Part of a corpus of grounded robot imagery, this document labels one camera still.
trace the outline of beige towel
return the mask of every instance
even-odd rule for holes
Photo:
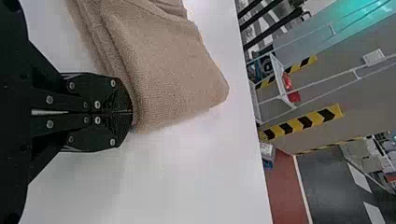
[[[139,132],[226,99],[228,84],[178,0],[77,3],[107,72],[121,78],[134,101]]]

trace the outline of gray floor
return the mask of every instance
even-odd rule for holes
[[[396,196],[367,179],[371,192],[355,184],[339,147],[297,157],[314,223],[372,223],[364,203],[378,207],[386,223],[396,223]]]

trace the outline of red floor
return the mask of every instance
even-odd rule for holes
[[[308,223],[293,157],[277,150],[274,168],[265,171],[265,179],[274,223]]]

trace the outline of white panel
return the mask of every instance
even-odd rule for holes
[[[60,71],[91,72],[67,1],[21,0],[29,36]],[[30,185],[22,224],[272,223],[234,1],[184,5],[230,85],[227,101],[129,134],[119,149],[58,155]]]
[[[359,172],[355,167],[351,166],[349,163],[347,164],[347,166],[349,167],[350,173],[352,173],[355,184],[367,190],[368,192],[372,193],[369,183],[367,182],[366,176],[364,176],[361,172]]]
[[[379,208],[370,205],[369,203],[364,203],[364,207],[366,207],[367,214],[373,224],[385,224],[384,217],[382,216]]]

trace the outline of floor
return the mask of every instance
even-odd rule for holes
[[[349,165],[339,147],[297,161],[313,223],[396,223],[396,196]]]
[[[274,223],[308,223],[293,157],[278,150],[274,168],[265,171],[265,180]]]

